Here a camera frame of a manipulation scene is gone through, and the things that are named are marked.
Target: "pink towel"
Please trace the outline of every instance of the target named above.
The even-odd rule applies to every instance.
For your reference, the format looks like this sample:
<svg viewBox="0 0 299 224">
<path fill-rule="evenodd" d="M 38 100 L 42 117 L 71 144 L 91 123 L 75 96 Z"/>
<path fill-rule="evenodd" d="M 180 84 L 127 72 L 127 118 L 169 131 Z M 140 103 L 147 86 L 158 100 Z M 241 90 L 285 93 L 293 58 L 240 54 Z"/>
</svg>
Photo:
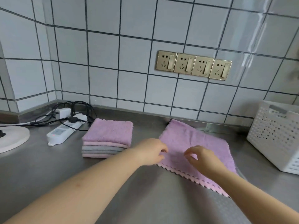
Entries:
<svg viewBox="0 0 299 224">
<path fill-rule="evenodd" d="M 132 122 L 96 118 L 82 139 L 88 142 L 114 142 L 130 147 L 132 132 Z"/>
<path fill-rule="evenodd" d="M 113 156 L 112 154 L 90 154 L 90 153 L 84 153 L 82 154 L 82 157 L 84 158 L 108 158 L 110 156 Z"/>
<path fill-rule="evenodd" d="M 87 142 L 83 141 L 83 145 L 95 145 L 95 146 L 113 146 L 113 147 L 121 147 L 121 148 L 128 148 L 128 145 L 114 143 L 114 142 Z"/>
<path fill-rule="evenodd" d="M 183 155 L 189 147 L 204 146 L 212 150 L 230 171 L 236 173 L 235 163 L 225 140 L 205 134 L 174 119 L 170 121 L 159 139 L 169 150 L 168 153 L 163 153 L 165 159 L 158 163 L 159 166 L 228 197 L 219 185 L 199 173 Z"/>
</svg>

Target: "perforated basket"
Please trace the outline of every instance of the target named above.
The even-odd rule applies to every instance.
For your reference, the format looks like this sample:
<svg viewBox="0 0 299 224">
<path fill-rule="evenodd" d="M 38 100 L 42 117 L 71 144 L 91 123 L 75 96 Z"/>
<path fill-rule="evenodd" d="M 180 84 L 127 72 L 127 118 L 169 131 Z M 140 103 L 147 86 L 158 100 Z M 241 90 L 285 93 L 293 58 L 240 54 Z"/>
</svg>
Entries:
<svg viewBox="0 0 299 224">
<path fill-rule="evenodd" d="M 299 174 L 299 106 L 260 102 L 247 140 L 279 170 Z"/>
</svg>

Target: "stainless steel counter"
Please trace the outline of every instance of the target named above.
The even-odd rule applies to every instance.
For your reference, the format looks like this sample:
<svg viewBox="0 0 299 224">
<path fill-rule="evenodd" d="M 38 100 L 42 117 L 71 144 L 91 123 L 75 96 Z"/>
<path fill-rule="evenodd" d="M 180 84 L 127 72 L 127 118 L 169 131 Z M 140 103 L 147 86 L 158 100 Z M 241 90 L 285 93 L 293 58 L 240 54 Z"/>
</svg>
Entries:
<svg viewBox="0 0 299 224">
<path fill-rule="evenodd" d="M 145 138 L 158 138 L 166 127 L 162 117 L 117 110 L 102 109 L 98 117 L 132 121 L 132 145 Z M 75 132 L 63 144 L 48 146 L 46 134 L 56 126 L 31 128 L 26 143 L 0 154 L 0 223 L 64 180 L 101 161 L 82 158 L 84 132 Z M 249 182 L 299 211 L 299 176 L 280 172 L 245 136 L 207 133 L 227 140 L 236 166 Z M 231 199 L 158 166 L 144 166 L 122 186 L 97 223 L 249 221 Z"/>
</svg>

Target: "gold wall socket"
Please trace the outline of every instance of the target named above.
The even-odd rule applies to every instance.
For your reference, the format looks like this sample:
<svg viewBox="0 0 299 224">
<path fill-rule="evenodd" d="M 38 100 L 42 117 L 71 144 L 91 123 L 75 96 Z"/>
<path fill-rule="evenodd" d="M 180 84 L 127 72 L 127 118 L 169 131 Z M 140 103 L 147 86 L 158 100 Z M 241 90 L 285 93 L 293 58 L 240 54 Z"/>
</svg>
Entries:
<svg viewBox="0 0 299 224">
<path fill-rule="evenodd" d="M 213 66 L 210 73 L 210 79 L 226 80 L 229 73 L 231 61 L 217 60 L 213 62 Z"/>
<path fill-rule="evenodd" d="M 178 53 L 176 58 L 176 64 L 174 66 L 174 72 L 191 75 L 194 59 L 194 55 Z"/>
<path fill-rule="evenodd" d="M 176 52 L 158 51 L 156 70 L 173 72 Z"/>
<path fill-rule="evenodd" d="M 192 69 L 192 75 L 209 77 L 214 58 L 206 56 L 196 56 Z"/>
</svg>

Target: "stack of folded towels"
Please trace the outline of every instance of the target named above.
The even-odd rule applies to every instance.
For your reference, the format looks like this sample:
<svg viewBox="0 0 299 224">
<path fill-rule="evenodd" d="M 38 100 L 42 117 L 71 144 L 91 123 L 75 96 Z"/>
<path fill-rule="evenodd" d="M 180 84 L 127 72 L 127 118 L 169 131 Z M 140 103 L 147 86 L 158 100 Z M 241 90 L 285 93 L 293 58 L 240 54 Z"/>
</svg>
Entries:
<svg viewBox="0 0 299 224">
<path fill-rule="evenodd" d="M 96 118 L 82 138 L 82 156 L 108 158 L 117 154 L 130 147 L 132 132 L 132 122 Z"/>
</svg>

